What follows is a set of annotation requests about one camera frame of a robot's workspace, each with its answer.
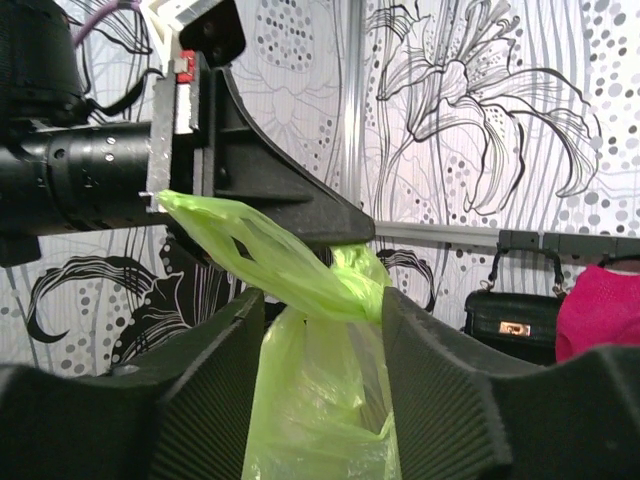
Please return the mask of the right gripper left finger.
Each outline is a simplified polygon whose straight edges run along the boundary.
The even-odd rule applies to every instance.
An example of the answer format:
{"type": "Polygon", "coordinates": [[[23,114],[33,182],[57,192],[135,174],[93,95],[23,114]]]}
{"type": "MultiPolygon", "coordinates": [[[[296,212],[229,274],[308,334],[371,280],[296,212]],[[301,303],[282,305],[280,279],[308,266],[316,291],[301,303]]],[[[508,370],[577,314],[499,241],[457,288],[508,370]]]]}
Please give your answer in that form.
{"type": "Polygon", "coordinates": [[[2,477],[240,478],[264,321],[251,288],[103,376],[3,365],[2,477]]]}

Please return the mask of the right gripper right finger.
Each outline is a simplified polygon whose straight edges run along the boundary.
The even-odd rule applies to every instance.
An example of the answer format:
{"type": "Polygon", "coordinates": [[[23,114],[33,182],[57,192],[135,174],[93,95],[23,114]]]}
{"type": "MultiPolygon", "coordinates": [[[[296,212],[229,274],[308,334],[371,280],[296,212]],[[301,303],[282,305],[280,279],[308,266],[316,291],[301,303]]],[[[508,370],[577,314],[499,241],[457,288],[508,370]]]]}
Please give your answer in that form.
{"type": "Polygon", "coordinates": [[[405,479],[635,479],[639,351],[542,367],[446,325],[393,287],[382,307],[405,479]]]}

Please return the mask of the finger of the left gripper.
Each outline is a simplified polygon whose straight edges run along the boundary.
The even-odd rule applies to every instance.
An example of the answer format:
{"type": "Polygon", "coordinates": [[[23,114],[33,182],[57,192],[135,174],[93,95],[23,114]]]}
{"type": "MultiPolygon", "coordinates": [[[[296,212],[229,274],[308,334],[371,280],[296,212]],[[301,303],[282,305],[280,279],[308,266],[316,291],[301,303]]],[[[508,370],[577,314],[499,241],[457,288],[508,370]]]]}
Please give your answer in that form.
{"type": "Polygon", "coordinates": [[[305,170],[247,111],[227,68],[207,74],[199,193],[246,203],[309,246],[366,243],[371,217],[305,170]]]}

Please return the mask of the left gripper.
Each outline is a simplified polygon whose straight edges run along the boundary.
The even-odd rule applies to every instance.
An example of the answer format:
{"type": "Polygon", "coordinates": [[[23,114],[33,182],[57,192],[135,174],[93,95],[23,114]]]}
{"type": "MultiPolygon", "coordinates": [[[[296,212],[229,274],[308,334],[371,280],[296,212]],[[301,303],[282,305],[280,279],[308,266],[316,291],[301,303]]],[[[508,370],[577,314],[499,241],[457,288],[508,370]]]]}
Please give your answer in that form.
{"type": "Polygon", "coordinates": [[[38,237],[157,225],[153,197],[193,190],[207,140],[210,69],[184,50],[159,79],[149,122],[20,133],[1,145],[1,233],[38,237]]]}

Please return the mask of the green trash bag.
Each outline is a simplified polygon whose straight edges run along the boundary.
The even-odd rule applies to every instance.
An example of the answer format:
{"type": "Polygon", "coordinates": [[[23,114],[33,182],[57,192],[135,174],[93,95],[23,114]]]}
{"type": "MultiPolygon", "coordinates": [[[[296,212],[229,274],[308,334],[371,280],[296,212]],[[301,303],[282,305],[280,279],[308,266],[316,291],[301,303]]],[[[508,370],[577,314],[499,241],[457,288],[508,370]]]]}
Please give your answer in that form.
{"type": "Polygon", "coordinates": [[[241,202],[157,199],[216,263],[284,304],[261,345],[243,477],[399,478],[381,332],[391,281],[372,250],[335,247],[327,265],[241,202]]]}

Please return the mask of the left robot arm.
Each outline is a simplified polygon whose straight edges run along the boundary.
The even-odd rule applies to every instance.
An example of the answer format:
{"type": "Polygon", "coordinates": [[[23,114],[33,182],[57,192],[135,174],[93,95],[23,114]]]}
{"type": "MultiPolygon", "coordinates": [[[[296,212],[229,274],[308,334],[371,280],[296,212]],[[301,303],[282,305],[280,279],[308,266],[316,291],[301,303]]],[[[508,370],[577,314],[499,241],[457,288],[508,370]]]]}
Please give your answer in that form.
{"type": "Polygon", "coordinates": [[[255,124],[228,66],[246,40],[232,1],[187,1],[161,15],[169,60],[153,116],[115,117],[81,89],[65,11],[53,1],[1,5],[1,262],[37,260],[43,236],[163,225],[165,189],[241,201],[313,247],[365,243],[372,219],[306,172],[255,124]]]}

